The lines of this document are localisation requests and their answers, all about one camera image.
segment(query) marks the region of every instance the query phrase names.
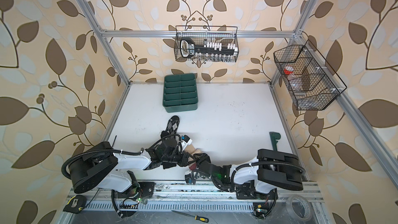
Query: wire basket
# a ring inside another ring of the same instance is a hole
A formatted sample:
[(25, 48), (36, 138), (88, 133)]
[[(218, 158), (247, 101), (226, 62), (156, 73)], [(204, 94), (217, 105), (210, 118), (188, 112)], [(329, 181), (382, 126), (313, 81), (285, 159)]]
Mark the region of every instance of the wire basket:
[[(346, 88), (332, 66), (320, 65), (311, 54), (312, 45), (290, 45), (274, 52), (274, 60), (297, 110), (324, 110)], [(336, 75), (342, 84), (336, 85), (325, 69)]]
[(232, 26), (176, 26), (176, 61), (236, 62), (237, 31), (238, 28)]

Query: green storage box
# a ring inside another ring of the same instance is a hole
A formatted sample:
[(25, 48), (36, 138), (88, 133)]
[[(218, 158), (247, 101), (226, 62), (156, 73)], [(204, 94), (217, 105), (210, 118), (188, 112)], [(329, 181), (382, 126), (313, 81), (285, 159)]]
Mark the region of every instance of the green storage box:
[(185, 73), (164, 77), (163, 107), (166, 112), (192, 111), (198, 108), (195, 74)]

